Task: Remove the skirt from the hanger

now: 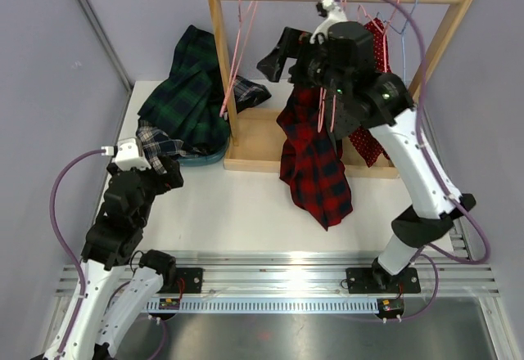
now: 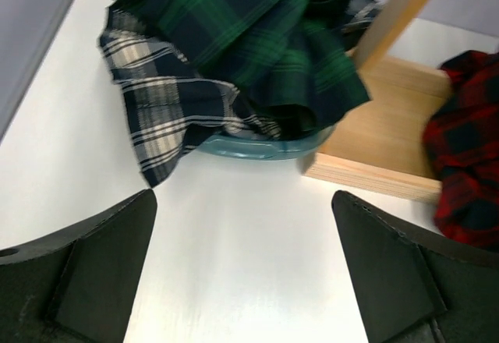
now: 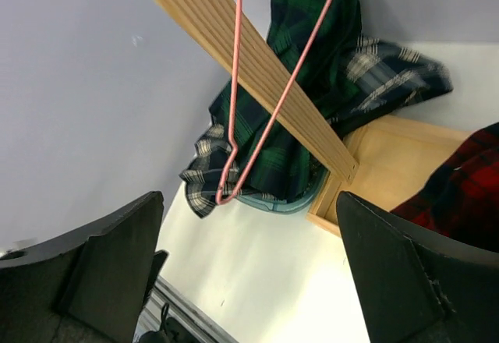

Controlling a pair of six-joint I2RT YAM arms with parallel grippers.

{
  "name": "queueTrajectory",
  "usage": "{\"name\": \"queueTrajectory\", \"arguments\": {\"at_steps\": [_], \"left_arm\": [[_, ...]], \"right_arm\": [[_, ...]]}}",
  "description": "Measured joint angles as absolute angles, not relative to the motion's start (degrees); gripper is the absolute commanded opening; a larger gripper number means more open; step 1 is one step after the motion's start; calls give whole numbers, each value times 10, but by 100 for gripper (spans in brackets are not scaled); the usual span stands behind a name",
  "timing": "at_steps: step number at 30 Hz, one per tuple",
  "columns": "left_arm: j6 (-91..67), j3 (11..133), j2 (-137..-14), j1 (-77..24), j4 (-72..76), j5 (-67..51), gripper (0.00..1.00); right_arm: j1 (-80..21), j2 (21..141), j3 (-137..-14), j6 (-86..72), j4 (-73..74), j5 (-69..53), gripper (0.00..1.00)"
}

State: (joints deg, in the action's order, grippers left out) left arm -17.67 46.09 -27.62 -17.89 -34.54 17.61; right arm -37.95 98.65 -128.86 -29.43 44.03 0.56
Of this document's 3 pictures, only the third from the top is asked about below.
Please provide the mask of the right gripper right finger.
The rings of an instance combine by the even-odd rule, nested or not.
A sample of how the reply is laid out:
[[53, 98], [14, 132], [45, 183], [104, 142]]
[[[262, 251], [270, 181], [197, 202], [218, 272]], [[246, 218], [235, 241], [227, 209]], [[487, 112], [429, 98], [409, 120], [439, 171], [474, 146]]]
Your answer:
[[372, 342], [496, 342], [498, 255], [342, 192], [336, 202]]

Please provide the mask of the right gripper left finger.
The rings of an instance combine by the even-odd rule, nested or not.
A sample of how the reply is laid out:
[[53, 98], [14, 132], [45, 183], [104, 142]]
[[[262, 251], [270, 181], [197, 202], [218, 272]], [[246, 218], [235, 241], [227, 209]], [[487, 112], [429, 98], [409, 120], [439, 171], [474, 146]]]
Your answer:
[[147, 193], [117, 211], [1, 258], [3, 342], [131, 342], [163, 218]]

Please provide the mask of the red plaid skirt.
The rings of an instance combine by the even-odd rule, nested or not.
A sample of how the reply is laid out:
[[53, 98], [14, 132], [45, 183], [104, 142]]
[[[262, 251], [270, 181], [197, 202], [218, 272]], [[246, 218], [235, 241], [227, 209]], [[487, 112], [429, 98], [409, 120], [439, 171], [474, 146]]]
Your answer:
[[498, 124], [480, 129], [392, 214], [448, 238], [498, 251]]

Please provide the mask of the pink hanger of green skirt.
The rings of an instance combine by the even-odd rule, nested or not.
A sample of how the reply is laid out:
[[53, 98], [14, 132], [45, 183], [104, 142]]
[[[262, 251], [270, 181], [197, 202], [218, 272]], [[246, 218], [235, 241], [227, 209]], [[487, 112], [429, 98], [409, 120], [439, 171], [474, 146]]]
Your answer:
[[235, 129], [235, 120], [236, 120], [236, 102], [237, 102], [237, 91], [238, 91], [238, 78], [239, 78], [239, 55], [240, 55], [240, 46], [241, 46], [241, 29], [242, 29], [242, 0], [236, 0], [235, 3], [235, 29], [234, 29], [234, 44], [233, 44], [233, 59], [232, 59], [232, 74], [231, 74], [231, 95], [230, 95], [230, 106], [229, 106], [229, 116], [228, 116], [228, 128], [227, 128], [227, 136], [228, 136], [228, 142], [231, 145], [231, 153], [228, 156], [228, 159], [225, 163], [225, 166], [222, 169], [221, 172], [221, 177], [218, 183], [218, 189], [215, 195], [215, 200], [217, 205], [224, 205], [227, 204], [229, 201], [231, 201], [233, 198], [235, 198], [239, 190], [242, 188], [243, 183], [245, 182], [247, 175], [250, 173], [250, 169], [253, 167], [253, 164], [255, 163], [265, 140], [267, 139], [271, 127], [273, 126], [274, 122], [277, 119], [277, 116], [279, 114], [279, 111], [281, 110], [282, 105], [284, 104], [293, 83], [296, 81], [296, 77], [299, 74], [299, 70], [303, 66], [303, 63], [306, 60], [306, 56], [308, 55], [308, 52], [313, 45], [313, 42], [320, 30], [320, 26], [322, 25], [322, 22], [324, 21], [325, 16], [327, 15], [327, 11], [329, 10], [329, 7], [331, 6], [331, 3], [333, 0], [326, 0], [323, 8], [320, 12], [320, 15], [316, 21], [316, 24], [310, 34], [310, 37], [308, 41], [306, 42], [306, 45], [303, 49], [302, 54], [299, 57], [298, 62], [296, 63], [296, 66], [294, 70], [292, 71], [292, 74], [290, 78], [288, 79], [288, 82], [285, 85], [285, 89], [283, 90], [280, 98], [278, 99], [278, 103], [276, 104], [274, 111], [271, 113], [271, 117], [262, 133], [262, 136], [260, 140], [258, 141], [250, 159], [248, 160], [244, 170], [240, 173], [239, 179], [237, 183], [235, 184], [234, 188], [232, 189], [232, 192], [224, 199], [224, 188], [225, 188], [225, 183], [227, 182], [227, 178], [229, 177], [229, 172], [231, 170], [231, 166], [233, 161], [235, 160], [237, 153], [239, 151], [238, 144], [235, 141], [234, 137], [234, 129]]

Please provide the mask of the navy white plaid skirt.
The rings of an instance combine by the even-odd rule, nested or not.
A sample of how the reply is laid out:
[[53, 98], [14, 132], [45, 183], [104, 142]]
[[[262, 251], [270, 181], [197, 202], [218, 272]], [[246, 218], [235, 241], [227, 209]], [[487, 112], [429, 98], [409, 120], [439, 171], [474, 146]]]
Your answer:
[[[364, 35], [322, 72], [301, 72], [297, 81], [339, 137], [396, 109], [453, 89], [449, 72], [439, 61]], [[227, 84], [209, 107], [211, 126], [197, 140], [196, 155], [180, 174], [186, 184], [186, 202], [200, 218], [217, 206], [218, 183], [232, 149], [226, 129], [230, 93]], [[291, 202], [307, 191], [319, 167], [324, 166], [275, 123], [239, 195], [262, 194]]]

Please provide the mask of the green plaid skirt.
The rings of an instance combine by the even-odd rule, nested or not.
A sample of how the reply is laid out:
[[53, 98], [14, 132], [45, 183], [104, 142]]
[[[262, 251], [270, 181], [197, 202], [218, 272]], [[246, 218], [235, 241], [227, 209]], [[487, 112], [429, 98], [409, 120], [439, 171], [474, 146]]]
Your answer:
[[[267, 43], [287, 70], [293, 70], [303, 53], [326, 0], [271, 0], [271, 25]], [[339, 73], [340, 59], [356, 43], [362, 29], [359, 0], [333, 0], [299, 70], [296, 82], [325, 118], [332, 118], [358, 94]], [[230, 146], [226, 129], [231, 87], [226, 85], [209, 108], [215, 135], [207, 156], [200, 191], [210, 202], [225, 166]], [[250, 94], [239, 87], [236, 102], [235, 141], [239, 152], [225, 192], [237, 181], [270, 118]], [[283, 126], [273, 124], [241, 189], [270, 199], [293, 201], [315, 181], [320, 163]]]

